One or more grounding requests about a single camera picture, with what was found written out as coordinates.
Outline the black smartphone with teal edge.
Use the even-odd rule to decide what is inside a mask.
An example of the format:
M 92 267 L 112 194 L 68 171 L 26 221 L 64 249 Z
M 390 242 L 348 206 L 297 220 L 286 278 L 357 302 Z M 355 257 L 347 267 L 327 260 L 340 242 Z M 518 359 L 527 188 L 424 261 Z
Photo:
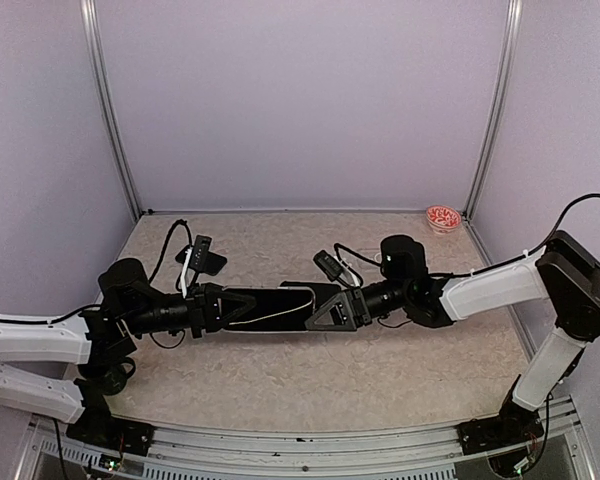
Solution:
M 304 282 L 304 281 L 283 281 L 280 287 L 290 288 L 308 288 L 314 294 L 314 308 L 318 309 L 331 297 L 341 291 L 341 286 L 334 283 L 323 282 Z

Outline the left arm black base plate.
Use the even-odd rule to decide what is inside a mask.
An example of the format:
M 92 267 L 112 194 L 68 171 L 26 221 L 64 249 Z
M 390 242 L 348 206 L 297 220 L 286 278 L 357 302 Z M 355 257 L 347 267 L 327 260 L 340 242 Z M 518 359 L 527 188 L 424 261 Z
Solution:
M 117 417 L 85 417 L 70 424 L 68 438 L 85 444 L 145 457 L 151 446 L 155 427 L 144 422 Z

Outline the black phone with purple edge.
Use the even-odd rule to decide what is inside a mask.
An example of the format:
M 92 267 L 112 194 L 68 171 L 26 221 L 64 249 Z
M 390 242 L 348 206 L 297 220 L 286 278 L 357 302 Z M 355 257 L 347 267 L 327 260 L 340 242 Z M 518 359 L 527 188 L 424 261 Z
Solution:
M 186 248 L 183 248 L 174 257 L 174 259 L 177 263 L 184 264 L 184 261 L 186 259 L 186 250 L 187 250 Z M 192 270 L 194 272 L 199 272 L 200 274 L 216 276 L 226 266 L 227 262 L 228 262 L 228 259 L 225 256 L 222 256 L 222 255 L 219 255 L 219 254 L 216 254 L 213 252 L 209 252 L 207 254 L 207 257 L 206 257 L 206 260 L 205 260 L 205 263 L 204 263 L 204 266 L 202 267 L 202 269 L 194 268 L 193 256 L 192 256 L 192 259 L 190 260 L 188 269 Z

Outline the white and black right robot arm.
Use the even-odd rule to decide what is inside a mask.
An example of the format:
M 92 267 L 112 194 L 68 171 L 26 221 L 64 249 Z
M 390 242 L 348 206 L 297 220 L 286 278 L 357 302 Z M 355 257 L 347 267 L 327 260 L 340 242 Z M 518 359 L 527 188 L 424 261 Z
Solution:
M 423 245 L 407 235 L 383 239 L 380 253 L 382 281 L 340 291 L 306 320 L 308 330 L 355 331 L 398 309 L 417 325 L 442 328 L 505 306 L 551 301 L 554 327 L 491 423 L 500 443 L 515 442 L 535 424 L 552 389 L 600 337 L 600 263 L 562 230 L 514 259 L 467 274 L 430 273 Z

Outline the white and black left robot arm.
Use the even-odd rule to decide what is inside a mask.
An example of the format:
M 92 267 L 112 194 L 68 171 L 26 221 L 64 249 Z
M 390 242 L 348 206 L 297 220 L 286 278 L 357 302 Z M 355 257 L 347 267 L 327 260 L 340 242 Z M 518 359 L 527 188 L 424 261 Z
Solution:
M 255 299 L 220 285 L 167 294 L 151 286 L 143 264 L 125 258 L 100 275 L 103 299 L 62 317 L 0 314 L 0 406 L 79 422 L 101 445 L 120 434 L 98 377 L 125 363 L 134 340 L 156 332 L 217 332 L 251 311 Z

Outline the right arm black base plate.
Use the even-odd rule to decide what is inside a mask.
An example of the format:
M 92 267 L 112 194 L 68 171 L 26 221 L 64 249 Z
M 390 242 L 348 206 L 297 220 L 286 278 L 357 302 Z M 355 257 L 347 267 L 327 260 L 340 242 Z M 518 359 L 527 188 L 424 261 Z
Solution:
M 464 455 L 497 450 L 544 435 L 538 415 L 530 417 L 492 416 L 460 423 L 456 430 Z

